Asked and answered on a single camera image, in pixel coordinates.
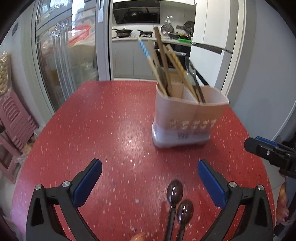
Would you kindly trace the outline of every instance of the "utensil holder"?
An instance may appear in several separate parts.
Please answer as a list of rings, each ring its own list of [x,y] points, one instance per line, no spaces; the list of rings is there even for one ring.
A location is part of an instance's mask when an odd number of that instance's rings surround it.
[[[201,86],[206,103],[198,102],[184,83],[172,82],[172,96],[161,93],[156,85],[155,117],[152,139],[156,147],[204,144],[211,129],[229,105],[217,89]]]

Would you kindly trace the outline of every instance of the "speckled red tabletop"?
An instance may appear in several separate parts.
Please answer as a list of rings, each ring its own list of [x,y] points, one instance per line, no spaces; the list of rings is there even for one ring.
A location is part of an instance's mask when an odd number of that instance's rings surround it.
[[[151,139],[155,86],[156,82],[87,82],[57,111],[34,144],[15,189],[12,219],[23,233],[35,185],[53,187],[72,180],[93,158],[102,161],[103,173],[79,210],[101,241],[125,241],[142,231],[147,241],[163,240],[169,210],[166,189],[174,178],[184,185],[183,198],[194,204],[184,241],[200,240],[220,211],[196,172],[198,160],[204,158],[228,181],[264,185],[274,219],[265,167],[244,150],[249,135],[233,111],[225,111],[205,146],[157,149]],[[73,240],[60,210],[58,215]],[[236,217],[227,238],[237,225]],[[172,240],[177,230],[175,221]]]

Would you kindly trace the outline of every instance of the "green container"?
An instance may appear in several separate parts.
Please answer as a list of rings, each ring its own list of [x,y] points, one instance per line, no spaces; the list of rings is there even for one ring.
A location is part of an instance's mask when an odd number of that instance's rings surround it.
[[[189,44],[191,43],[191,40],[189,39],[178,39],[178,41],[189,43]]]

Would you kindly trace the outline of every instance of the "tongs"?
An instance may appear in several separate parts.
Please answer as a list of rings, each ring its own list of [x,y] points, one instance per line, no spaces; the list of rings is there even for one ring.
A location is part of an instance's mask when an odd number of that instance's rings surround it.
[[[193,66],[193,63],[190,61],[190,59],[188,58],[188,56],[185,57],[185,66],[187,71],[189,72],[189,74],[193,77],[193,80],[195,82],[195,85],[193,86],[194,91],[196,92],[197,95],[200,96],[201,100],[203,103],[205,103],[205,98],[203,96],[202,90],[200,88],[200,85],[196,79],[196,75],[197,75],[197,71]]]

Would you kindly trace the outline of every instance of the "wall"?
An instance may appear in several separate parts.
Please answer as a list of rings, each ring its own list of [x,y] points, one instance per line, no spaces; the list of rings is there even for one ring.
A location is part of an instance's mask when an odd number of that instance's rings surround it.
[[[131,37],[138,37],[140,32],[137,31],[137,29],[143,30],[143,31],[153,31],[153,28],[155,26],[159,27],[159,30],[161,26],[166,20],[167,16],[173,16],[171,18],[171,24],[174,27],[175,32],[178,31],[180,34],[185,33],[181,29],[177,29],[177,25],[183,26],[185,22],[187,21],[193,21],[195,20],[195,8],[196,6],[184,4],[184,3],[178,3],[178,2],[172,2],[172,1],[160,1],[160,24],[146,24],[146,23],[139,23],[139,24],[116,24],[114,16],[112,17],[112,23],[113,28],[117,29],[131,29],[133,32],[131,33]],[[115,30],[112,30],[112,36],[116,36]]]
[[[296,99],[296,39],[276,10],[264,0],[254,2],[252,55],[245,80],[234,77],[233,83],[243,85],[240,92],[236,89],[239,94],[231,99],[231,106],[251,136],[275,139]]]
[[[0,45],[0,54],[7,51],[11,54],[11,68],[12,68],[12,87],[16,94],[18,95],[20,101],[29,112],[38,125],[45,125],[36,103],[32,97],[30,91],[28,80],[26,79],[23,60],[21,56],[21,29],[26,23],[23,20],[24,14],[26,14],[28,9],[26,9],[13,24],[7,35],[5,36],[3,42]],[[15,24],[18,23],[17,31],[12,36],[12,29]]]

